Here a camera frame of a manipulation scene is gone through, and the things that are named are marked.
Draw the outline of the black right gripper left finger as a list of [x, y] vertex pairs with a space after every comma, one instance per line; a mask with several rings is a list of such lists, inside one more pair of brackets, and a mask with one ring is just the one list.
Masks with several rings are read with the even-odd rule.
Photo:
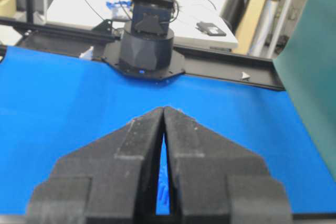
[[39, 184], [28, 223], [135, 223], [155, 213], [163, 137], [158, 107], [63, 157]]

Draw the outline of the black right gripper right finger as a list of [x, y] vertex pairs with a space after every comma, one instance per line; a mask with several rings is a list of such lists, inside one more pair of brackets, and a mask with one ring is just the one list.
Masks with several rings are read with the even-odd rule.
[[174, 108], [164, 122], [181, 223], [292, 223], [285, 189], [261, 156]]

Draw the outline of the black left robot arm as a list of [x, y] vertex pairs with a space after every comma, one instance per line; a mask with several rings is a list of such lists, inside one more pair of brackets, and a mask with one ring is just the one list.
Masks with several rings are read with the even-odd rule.
[[120, 73], [163, 80], [185, 72], [185, 57], [174, 50], [170, 28], [175, 0], [132, 0], [132, 19], [119, 40], [108, 43], [103, 62]]

